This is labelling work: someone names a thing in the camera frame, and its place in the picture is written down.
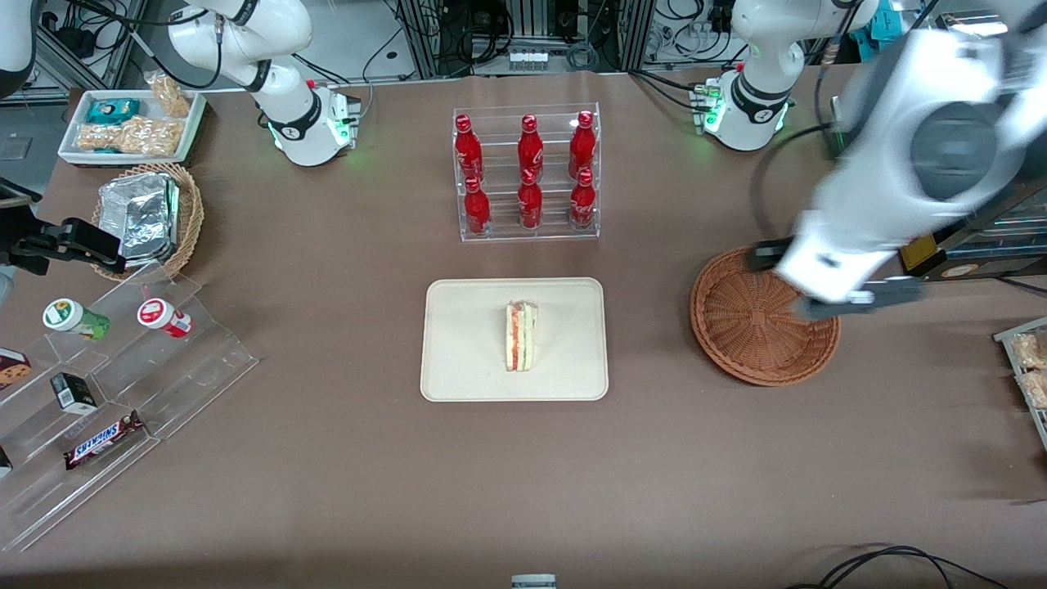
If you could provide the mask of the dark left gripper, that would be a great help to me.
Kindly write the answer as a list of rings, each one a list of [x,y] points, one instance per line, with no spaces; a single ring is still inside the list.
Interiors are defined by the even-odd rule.
[[[790,240],[758,241],[748,252],[749,272],[768,272],[785,256]],[[827,302],[801,295],[793,303],[793,313],[803,321],[822,321],[827,318],[871,314],[882,308],[911,304],[926,298],[926,288],[920,279],[896,276],[861,285],[850,291],[842,302]]]

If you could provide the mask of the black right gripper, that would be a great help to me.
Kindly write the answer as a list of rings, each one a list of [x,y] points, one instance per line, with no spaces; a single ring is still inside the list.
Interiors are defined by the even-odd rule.
[[[55,225],[34,220],[16,223],[12,236],[12,266],[44,276],[50,260],[75,260],[121,273],[127,260],[119,253],[121,241],[85,220],[67,218]]]

